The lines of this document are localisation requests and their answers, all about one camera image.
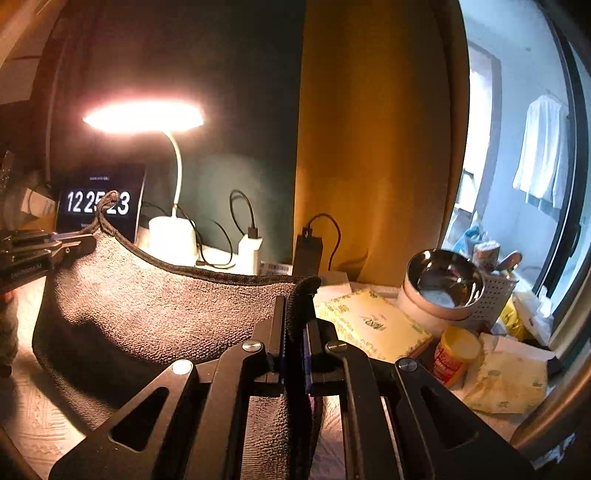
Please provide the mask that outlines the purple and grey towel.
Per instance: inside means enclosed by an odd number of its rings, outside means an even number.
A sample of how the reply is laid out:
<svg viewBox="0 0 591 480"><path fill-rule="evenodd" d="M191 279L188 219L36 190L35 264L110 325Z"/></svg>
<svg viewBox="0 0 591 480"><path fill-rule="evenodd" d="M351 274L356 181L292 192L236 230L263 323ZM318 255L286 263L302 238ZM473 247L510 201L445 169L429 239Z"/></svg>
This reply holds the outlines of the purple and grey towel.
<svg viewBox="0 0 591 480"><path fill-rule="evenodd" d="M130 243L104 216L89 232L95 250L47 277L32 339L69 408L98 427L172 362L214 360L245 340L283 297L287 390L250 403L243 477L307 478L322 406L304 390L301 333L320 280L171 265Z"/></svg>

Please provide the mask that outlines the cream textured table cloth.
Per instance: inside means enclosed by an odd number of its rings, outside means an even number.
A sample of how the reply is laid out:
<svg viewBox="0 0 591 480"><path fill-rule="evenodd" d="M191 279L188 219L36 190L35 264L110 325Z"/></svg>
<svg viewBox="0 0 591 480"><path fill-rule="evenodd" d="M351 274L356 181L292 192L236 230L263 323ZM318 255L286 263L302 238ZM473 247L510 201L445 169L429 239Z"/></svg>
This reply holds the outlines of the cream textured table cloth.
<svg viewBox="0 0 591 480"><path fill-rule="evenodd" d="M8 312L18 325L12 375L1 383L1 422L25 460L47 478L53 464L84 438L32 349L45 282L16 290ZM532 479L535 471L497 432L414 360L377 365L394 430L401 479Z"/></svg>

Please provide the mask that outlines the tablet showing clock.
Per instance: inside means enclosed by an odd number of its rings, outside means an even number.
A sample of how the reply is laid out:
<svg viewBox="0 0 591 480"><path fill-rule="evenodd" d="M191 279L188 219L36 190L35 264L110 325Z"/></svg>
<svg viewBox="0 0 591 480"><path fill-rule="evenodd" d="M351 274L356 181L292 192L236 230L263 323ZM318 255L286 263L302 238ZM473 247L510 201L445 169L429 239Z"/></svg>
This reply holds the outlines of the tablet showing clock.
<svg viewBox="0 0 591 480"><path fill-rule="evenodd" d="M134 243L145 177L146 167L142 164L87 166L70 172L60 189L55 230L66 233L89 226L99 202L108 192L116 191L119 200L107 208L105 216Z"/></svg>

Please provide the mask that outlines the yellow plastic bag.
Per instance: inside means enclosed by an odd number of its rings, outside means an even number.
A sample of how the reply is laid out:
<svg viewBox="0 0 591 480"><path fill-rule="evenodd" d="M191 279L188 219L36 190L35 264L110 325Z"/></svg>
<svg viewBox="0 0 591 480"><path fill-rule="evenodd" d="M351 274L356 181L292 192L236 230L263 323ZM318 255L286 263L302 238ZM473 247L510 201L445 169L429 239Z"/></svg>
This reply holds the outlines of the yellow plastic bag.
<svg viewBox="0 0 591 480"><path fill-rule="evenodd" d="M482 333L482 354L468 369L463 401L487 414L525 414L537 408L548 390L553 352L505 336Z"/></svg>

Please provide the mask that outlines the red yellow jar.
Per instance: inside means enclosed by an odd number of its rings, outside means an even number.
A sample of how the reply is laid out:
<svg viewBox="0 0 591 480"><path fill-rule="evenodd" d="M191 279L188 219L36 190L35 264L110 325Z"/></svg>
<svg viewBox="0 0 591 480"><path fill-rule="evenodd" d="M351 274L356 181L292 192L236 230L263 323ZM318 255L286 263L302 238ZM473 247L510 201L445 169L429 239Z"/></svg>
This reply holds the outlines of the red yellow jar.
<svg viewBox="0 0 591 480"><path fill-rule="evenodd" d="M452 386L479 358L481 351L482 345L472 332L447 327L435 350L432 373L445 386Z"/></svg>

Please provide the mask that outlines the yellow tissue pack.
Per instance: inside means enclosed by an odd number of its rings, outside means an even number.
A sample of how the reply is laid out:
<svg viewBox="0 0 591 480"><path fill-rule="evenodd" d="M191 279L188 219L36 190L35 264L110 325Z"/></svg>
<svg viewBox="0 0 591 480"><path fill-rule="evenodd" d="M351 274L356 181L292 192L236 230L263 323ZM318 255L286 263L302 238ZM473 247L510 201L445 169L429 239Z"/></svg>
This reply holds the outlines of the yellow tissue pack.
<svg viewBox="0 0 591 480"><path fill-rule="evenodd" d="M371 289L322 302L315 310L318 318L334 324L339 340L388 363L417 358L433 340L423 326Z"/></svg>

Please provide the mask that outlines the white desk lamp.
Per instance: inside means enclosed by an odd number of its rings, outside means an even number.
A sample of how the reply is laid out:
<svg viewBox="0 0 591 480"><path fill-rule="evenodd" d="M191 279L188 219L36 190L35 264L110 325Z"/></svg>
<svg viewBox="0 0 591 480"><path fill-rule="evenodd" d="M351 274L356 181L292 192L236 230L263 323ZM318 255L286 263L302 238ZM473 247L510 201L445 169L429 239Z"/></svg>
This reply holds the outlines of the white desk lamp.
<svg viewBox="0 0 591 480"><path fill-rule="evenodd" d="M198 103L174 97L117 100L88 111L83 121L109 135L163 138L151 144L161 148L159 153L142 149L151 161L144 199L164 209L148 221L147 252L172 265L192 266L197 259L197 235L190 221L179 215L183 163L175 136L204 125Z"/></svg>

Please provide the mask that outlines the steel bowl on pot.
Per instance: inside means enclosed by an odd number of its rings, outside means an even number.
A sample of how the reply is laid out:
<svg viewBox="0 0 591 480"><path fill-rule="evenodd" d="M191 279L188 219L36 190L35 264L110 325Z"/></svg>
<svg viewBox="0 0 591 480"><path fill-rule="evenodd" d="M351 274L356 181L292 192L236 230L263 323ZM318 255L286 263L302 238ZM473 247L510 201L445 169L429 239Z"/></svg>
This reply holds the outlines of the steel bowl on pot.
<svg viewBox="0 0 591 480"><path fill-rule="evenodd" d="M484 293L484 277L472 261L449 250L423 250L408 262L397 306L439 339L447 327L466 324Z"/></svg>

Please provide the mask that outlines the white perforated basket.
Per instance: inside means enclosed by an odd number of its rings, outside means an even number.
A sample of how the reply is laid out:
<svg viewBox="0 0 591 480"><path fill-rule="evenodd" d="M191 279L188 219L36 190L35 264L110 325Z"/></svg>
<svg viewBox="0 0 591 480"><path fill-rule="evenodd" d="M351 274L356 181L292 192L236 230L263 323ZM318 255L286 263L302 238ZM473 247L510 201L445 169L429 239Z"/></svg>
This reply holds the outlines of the white perforated basket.
<svg viewBox="0 0 591 480"><path fill-rule="evenodd" d="M485 285L484 293L469 318L471 328L476 331L490 330L493 327L519 282L512 272L489 273L482 270L481 274Z"/></svg>

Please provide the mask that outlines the white power strip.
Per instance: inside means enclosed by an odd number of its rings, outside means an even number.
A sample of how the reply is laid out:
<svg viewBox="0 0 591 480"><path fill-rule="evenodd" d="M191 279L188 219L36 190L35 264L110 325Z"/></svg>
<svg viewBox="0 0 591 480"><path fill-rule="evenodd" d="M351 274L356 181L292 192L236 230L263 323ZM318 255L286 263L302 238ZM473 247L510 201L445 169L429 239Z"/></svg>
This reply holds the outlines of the white power strip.
<svg viewBox="0 0 591 480"><path fill-rule="evenodd" d="M197 267L231 274L250 275L249 270L242 264L237 254L230 254L209 246L204 246L204 256L200 253L197 254ZM290 264L259 260L257 275L290 275L292 272L293 266ZM322 285L349 283L348 275L341 271L320 271L318 277L321 278Z"/></svg>

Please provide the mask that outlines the white charger adapter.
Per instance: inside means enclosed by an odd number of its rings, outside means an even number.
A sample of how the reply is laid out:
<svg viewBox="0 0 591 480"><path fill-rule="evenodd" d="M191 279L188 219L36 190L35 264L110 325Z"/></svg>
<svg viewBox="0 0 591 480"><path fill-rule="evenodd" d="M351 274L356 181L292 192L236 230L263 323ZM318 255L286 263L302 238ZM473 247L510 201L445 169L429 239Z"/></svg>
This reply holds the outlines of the white charger adapter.
<svg viewBox="0 0 591 480"><path fill-rule="evenodd" d="M238 242L238 271L245 275L259 274L259 250L262 247L263 238L259 236L259 230L250 226L247 233Z"/></svg>

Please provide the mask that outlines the black power adapter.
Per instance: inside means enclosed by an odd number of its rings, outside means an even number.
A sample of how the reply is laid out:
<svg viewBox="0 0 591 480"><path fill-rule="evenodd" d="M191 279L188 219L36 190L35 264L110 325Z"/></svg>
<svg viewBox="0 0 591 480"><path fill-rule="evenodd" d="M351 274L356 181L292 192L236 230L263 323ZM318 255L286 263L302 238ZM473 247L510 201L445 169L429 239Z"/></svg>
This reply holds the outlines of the black power adapter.
<svg viewBox="0 0 591 480"><path fill-rule="evenodd" d="M311 227L304 227L295 242L293 275L301 277L318 275L321 260L322 238L312 234Z"/></svg>

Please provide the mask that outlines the white hanging shirt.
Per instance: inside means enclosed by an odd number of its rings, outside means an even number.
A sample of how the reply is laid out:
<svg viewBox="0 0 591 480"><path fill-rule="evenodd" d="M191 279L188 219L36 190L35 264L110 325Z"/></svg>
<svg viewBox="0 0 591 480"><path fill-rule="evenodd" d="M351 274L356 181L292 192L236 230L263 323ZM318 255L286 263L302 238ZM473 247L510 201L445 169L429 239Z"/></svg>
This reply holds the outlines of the white hanging shirt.
<svg viewBox="0 0 591 480"><path fill-rule="evenodd" d="M551 95L541 95L527 110L526 125L513 188L526 202L558 219L568 180L568 108Z"/></svg>

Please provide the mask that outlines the yellow curtain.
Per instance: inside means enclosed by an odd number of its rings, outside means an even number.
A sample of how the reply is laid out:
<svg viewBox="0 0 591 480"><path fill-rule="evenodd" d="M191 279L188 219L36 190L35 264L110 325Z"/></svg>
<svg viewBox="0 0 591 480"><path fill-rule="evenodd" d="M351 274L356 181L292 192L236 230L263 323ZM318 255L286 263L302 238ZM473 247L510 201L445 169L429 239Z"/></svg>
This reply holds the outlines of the yellow curtain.
<svg viewBox="0 0 591 480"><path fill-rule="evenodd" d="M464 159L468 45L456 1L311 1L304 18L294 227L322 265L399 286L442 241Z"/></svg>

